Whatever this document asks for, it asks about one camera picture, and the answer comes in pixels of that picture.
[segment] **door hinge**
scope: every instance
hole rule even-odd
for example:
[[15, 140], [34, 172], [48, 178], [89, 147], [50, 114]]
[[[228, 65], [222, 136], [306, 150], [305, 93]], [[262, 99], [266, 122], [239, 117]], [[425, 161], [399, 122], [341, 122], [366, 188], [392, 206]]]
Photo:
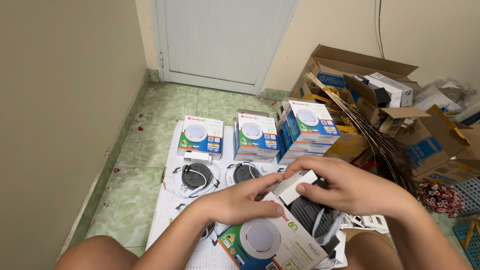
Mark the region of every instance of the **door hinge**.
[[158, 56], [158, 61], [160, 61], [160, 65], [163, 67], [163, 53], [159, 53], [159, 56]]

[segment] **hand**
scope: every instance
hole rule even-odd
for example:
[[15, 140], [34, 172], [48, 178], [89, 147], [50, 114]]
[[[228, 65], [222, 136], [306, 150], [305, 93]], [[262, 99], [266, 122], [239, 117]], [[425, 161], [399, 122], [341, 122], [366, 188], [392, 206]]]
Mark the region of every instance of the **hand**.
[[281, 180], [282, 174], [267, 174], [203, 195], [191, 205], [204, 211], [210, 221], [228, 225], [241, 224], [258, 217], [280, 217], [284, 213], [280, 204], [258, 200]]
[[285, 179], [300, 169], [311, 169], [325, 178], [329, 189], [302, 183], [297, 192], [308, 199], [352, 215], [395, 218], [419, 206], [417, 200], [395, 183], [340, 159], [301, 156], [285, 171]]

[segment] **leg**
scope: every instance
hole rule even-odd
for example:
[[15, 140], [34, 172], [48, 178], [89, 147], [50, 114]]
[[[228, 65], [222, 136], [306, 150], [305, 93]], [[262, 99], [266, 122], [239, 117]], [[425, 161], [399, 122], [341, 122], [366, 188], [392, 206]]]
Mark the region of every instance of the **leg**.
[[395, 250], [381, 237], [359, 233], [345, 245], [345, 270], [403, 270]]
[[98, 235], [69, 247], [54, 270], [129, 270], [137, 260], [115, 239]]

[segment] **green tile floor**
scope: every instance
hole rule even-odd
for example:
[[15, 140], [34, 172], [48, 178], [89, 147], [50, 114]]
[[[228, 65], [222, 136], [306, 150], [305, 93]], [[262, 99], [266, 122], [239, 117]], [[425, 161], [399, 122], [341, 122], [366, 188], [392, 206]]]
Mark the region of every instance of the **green tile floor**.
[[[189, 114], [220, 119], [225, 125], [232, 125], [238, 108], [275, 115], [285, 95], [267, 92], [265, 97], [274, 98], [267, 99], [173, 83], [150, 86], [115, 165], [120, 171], [110, 176], [87, 238], [109, 235], [136, 255], [143, 254], [177, 120]], [[452, 227], [471, 218], [432, 216], [466, 259]]]

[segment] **forearm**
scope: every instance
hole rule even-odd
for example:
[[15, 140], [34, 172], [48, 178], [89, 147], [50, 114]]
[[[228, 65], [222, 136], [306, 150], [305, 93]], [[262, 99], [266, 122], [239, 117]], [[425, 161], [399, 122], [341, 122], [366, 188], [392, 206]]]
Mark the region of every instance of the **forearm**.
[[184, 269], [200, 236], [210, 223], [201, 210], [194, 203], [185, 208], [142, 255], [133, 269]]
[[470, 269], [419, 204], [386, 220], [406, 270]]

